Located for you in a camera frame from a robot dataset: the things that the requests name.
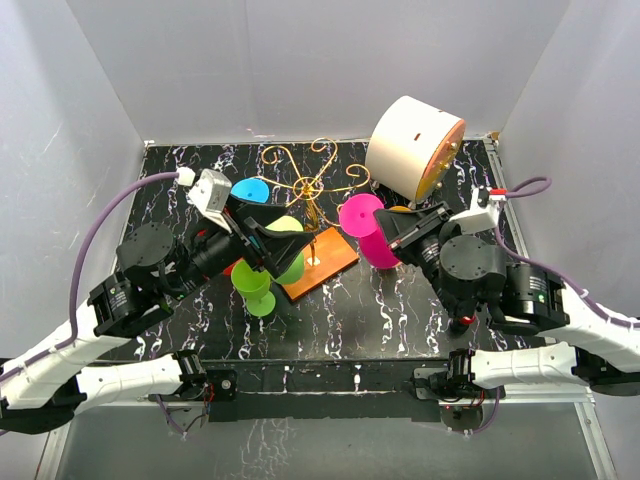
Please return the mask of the green plastic wine glass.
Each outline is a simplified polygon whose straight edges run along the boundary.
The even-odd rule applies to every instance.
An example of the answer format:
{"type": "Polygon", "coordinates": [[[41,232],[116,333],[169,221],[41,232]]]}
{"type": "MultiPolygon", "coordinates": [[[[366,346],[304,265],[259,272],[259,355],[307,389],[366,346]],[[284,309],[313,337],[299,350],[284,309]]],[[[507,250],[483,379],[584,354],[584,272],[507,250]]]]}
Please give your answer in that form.
{"type": "MultiPolygon", "coordinates": [[[[304,231],[303,225],[296,218],[287,215],[282,216],[278,220],[269,224],[267,229],[277,232],[304,231]]],[[[304,267],[304,254],[299,253],[289,268],[282,275],[274,278],[274,281],[280,285],[294,284],[302,278],[304,274],[304,267]]]]}
{"type": "Polygon", "coordinates": [[[245,260],[240,260],[231,271],[231,282],[251,315],[264,317],[274,310],[276,299],[266,270],[253,270],[245,260]]]}

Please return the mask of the orange plastic wine glass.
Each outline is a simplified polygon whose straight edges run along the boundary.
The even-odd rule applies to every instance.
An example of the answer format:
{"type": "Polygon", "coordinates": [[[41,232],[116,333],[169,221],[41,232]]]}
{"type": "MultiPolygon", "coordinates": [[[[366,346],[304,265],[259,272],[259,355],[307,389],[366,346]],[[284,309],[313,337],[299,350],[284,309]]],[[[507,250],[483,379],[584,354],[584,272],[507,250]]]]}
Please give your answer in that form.
{"type": "Polygon", "coordinates": [[[411,211],[411,209],[409,207],[402,206],[402,205],[392,206],[392,207],[389,208],[389,210],[395,211],[395,212],[410,212],[411,211]]]}

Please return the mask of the red push button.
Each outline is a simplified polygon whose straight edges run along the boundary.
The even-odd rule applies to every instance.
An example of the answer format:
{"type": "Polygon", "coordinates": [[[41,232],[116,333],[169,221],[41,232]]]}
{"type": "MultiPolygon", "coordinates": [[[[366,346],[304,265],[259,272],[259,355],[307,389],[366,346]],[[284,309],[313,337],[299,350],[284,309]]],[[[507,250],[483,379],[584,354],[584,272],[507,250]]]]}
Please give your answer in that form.
{"type": "Polygon", "coordinates": [[[466,333],[476,321],[476,316],[463,316],[453,318],[449,322],[449,330],[452,335],[460,336],[466,333]]]}

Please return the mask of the red plastic wine glass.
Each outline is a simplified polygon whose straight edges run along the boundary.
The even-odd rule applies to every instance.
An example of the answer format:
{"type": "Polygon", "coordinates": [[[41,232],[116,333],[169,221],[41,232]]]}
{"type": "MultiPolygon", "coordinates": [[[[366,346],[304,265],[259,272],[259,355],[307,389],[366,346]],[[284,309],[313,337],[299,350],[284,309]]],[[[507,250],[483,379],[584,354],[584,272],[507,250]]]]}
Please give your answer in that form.
{"type": "Polygon", "coordinates": [[[207,277],[228,276],[237,262],[232,237],[213,229],[200,229],[195,236],[196,265],[207,277]]]}

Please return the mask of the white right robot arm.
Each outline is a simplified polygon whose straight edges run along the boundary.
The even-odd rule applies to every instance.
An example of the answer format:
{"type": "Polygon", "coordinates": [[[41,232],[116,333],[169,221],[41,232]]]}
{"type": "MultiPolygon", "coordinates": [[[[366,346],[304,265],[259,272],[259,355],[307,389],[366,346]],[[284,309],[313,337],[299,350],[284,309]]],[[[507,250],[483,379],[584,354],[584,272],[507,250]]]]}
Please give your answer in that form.
{"type": "Polygon", "coordinates": [[[444,202],[414,211],[378,209],[376,224],[392,253],[421,269],[452,329],[463,332],[479,311],[503,334],[550,337],[532,349],[458,349],[446,368],[416,373],[414,385],[445,400],[471,398],[516,383],[567,383],[610,396],[639,393],[639,321],[588,299],[551,268],[490,244],[478,232],[497,226],[500,210],[459,214],[444,202]]]}

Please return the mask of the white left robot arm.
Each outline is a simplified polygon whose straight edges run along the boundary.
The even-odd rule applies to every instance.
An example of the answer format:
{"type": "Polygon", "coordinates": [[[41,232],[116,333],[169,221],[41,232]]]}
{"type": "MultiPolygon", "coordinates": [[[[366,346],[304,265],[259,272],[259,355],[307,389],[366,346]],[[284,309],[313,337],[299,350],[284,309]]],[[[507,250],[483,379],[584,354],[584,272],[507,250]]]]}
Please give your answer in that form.
{"type": "Polygon", "coordinates": [[[171,304],[199,291],[228,266],[282,275],[313,240],[310,232],[272,231],[284,205],[227,199],[225,227],[202,218],[184,241],[158,222],[147,223],[116,250],[118,267],[79,305],[76,316],[34,349],[1,365],[1,429],[37,435],[99,405],[148,395],[194,399],[207,373],[193,350],[156,359],[96,367],[94,361],[174,313],[171,304]]]}

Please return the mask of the blue plastic wine glass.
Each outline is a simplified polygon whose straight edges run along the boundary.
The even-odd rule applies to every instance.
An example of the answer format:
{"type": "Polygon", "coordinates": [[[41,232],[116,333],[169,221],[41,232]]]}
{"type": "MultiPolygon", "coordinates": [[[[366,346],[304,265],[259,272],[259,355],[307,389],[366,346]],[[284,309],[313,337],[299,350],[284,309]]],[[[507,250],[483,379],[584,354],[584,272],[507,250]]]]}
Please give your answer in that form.
{"type": "Polygon", "coordinates": [[[241,200],[267,203],[270,198],[270,189],[267,183],[259,178],[246,178],[232,186],[231,194],[241,200]]]}

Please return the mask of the white cylindrical container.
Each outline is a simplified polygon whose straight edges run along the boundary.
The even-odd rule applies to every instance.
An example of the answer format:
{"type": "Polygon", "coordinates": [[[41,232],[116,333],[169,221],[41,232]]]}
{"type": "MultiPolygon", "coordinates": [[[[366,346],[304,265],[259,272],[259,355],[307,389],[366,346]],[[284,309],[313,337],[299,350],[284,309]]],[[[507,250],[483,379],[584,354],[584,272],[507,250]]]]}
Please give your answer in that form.
{"type": "Polygon", "coordinates": [[[436,189],[459,151],[464,119],[410,96],[382,115],[365,156],[370,178],[413,204],[436,189]]]}

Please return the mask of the magenta plastic wine glass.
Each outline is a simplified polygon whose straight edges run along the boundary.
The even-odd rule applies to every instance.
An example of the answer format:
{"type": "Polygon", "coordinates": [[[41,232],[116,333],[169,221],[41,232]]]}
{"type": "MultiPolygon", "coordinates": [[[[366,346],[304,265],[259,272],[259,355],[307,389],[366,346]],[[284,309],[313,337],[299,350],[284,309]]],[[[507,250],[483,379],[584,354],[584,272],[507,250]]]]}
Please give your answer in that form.
{"type": "Polygon", "coordinates": [[[358,242],[361,253],[375,268],[395,268],[400,261],[387,245],[374,212],[383,209],[382,201],[373,194],[356,194],[348,198],[339,211],[339,225],[358,242]]]}

